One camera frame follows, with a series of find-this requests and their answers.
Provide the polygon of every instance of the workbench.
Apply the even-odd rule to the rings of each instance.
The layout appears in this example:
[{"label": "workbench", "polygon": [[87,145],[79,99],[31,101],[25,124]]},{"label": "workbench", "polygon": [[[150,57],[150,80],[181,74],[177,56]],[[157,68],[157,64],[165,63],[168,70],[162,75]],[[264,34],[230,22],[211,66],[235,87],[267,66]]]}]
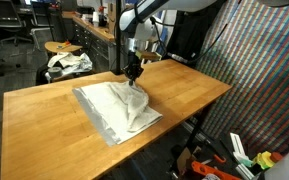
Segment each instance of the workbench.
[{"label": "workbench", "polygon": [[[93,70],[105,72],[115,69],[116,44],[114,35],[110,34],[107,27],[95,27],[88,20],[73,17],[74,30],[77,40],[83,46],[84,52],[94,63]],[[126,66],[124,50],[121,49],[121,66]]]},{"label": "workbench", "polygon": [[143,65],[136,83],[163,118],[109,147],[72,89],[124,75],[99,73],[4,94],[1,179],[98,179],[214,102],[230,86],[173,60]]}]

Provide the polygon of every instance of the cabinet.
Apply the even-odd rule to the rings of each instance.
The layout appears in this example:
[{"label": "cabinet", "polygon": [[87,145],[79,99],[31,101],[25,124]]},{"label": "cabinet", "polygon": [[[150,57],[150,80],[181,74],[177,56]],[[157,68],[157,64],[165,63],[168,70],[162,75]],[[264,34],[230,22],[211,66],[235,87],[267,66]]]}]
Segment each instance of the cabinet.
[{"label": "cabinet", "polygon": [[[98,33],[95,33],[87,24],[80,19],[74,20],[74,30],[78,43],[83,46],[82,52],[86,53],[93,62],[93,70],[97,73],[115,69],[116,66],[116,45]],[[123,53],[121,53],[121,67],[124,67]]]}]

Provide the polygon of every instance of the cardboard box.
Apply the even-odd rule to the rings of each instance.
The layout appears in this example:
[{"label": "cardboard box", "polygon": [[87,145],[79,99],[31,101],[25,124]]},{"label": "cardboard box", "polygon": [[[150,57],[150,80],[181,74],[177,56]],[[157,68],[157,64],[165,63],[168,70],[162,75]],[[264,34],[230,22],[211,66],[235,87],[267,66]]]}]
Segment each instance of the cardboard box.
[{"label": "cardboard box", "polygon": [[115,34],[115,22],[116,22],[116,4],[108,3],[108,30],[110,34]]}]

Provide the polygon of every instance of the white cloth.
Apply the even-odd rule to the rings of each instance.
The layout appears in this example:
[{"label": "white cloth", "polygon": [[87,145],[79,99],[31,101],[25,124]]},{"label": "white cloth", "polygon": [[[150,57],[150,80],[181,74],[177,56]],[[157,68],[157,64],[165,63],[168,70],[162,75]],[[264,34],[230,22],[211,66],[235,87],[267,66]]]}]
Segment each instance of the white cloth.
[{"label": "white cloth", "polygon": [[67,66],[73,66],[81,63],[82,58],[79,56],[74,56],[70,52],[59,52],[57,55],[53,56],[48,62],[48,67],[53,67],[57,61],[60,61],[62,66],[65,68]]},{"label": "white cloth", "polygon": [[148,95],[140,87],[129,86],[128,82],[105,82],[81,89],[113,129],[119,139],[118,144],[162,118],[160,113],[148,107]]},{"label": "white cloth", "polygon": [[[79,58],[76,58],[76,59],[80,59],[78,61],[79,63],[72,65],[72,66],[65,67],[62,70],[62,76],[65,76],[67,74],[73,74],[73,73],[89,72],[90,70],[92,70],[93,63],[90,60],[90,58],[87,56],[87,54],[83,53],[79,56]],[[46,77],[47,81],[50,83],[51,82],[51,76],[48,72],[45,73],[45,77]]]}]

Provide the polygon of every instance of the table leg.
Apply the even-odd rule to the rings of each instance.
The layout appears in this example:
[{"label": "table leg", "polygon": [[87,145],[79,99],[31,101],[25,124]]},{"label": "table leg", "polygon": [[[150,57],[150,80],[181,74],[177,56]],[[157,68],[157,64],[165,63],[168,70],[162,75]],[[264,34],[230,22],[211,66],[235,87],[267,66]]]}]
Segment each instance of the table leg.
[{"label": "table leg", "polygon": [[204,121],[205,121],[205,118],[206,118],[207,114],[209,113],[209,111],[211,110],[211,107],[212,107],[213,104],[214,104],[214,103],[211,103],[211,104],[209,104],[208,106],[206,106],[206,107],[203,109],[203,111],[202,111],[201,114],[199,114],[199,115],[194,115],[194,117],[197,119],[197,122],[196,122],[196,124],[195,124],[195,126],[194,126],[194,129],[193,129],[190,137],[189,137],[188,140],[186,141],[185,147],[188,147],[188,146],[192,145],[192,142],[193,142],[193,140],[194,140],[194,138],[195,138],[198,130],[199,130],[199,129],[201,128],[201,126],[203,125],[203,123],[204,123]]},{"label": "table leg", "polygon": [[[196,124],[195,124],[195,126],[194,126],[194,129],[193,129],[192,133],[190,134],[190,137],[189,137],[188,140],[186,141],[185,146],[183,146],[183,147],[180,148],[180,149],[182,149],[182,150],[179,152],[180,154],[181,154],[181,152],[184,150],[185,147],[189,147],[189,146],[192,145],[192,142],[193,142],[193,140],[195,139],[195,136],[196,136],[198,130],[199,130],[199,129],[201,128],[201,126],[203,125],[203,122],[205,121],[205,118],[206,118],[207,114],[209,113],[209,111],[210,111],[210,109],[211,109],[211,107],[212,107],[213,104],[214,104],[214,103],[211,103],[211,104],[209,104],[208,106],[206,106],[206,107],[203,109],[203,111],[202,111],[201,114],[199,114],[199,115],[195,114],[195,115],[194,115],[194,117],[197,119],[197,122],[196,122]],[[175,160],[175,161],[173,162],[173,164],[170,166],[169,173],[170,173],[170,174],[172,174],[172,173],[178,174],[178,173],[179,173],[178,170],[177,170],[176,160]]]}]

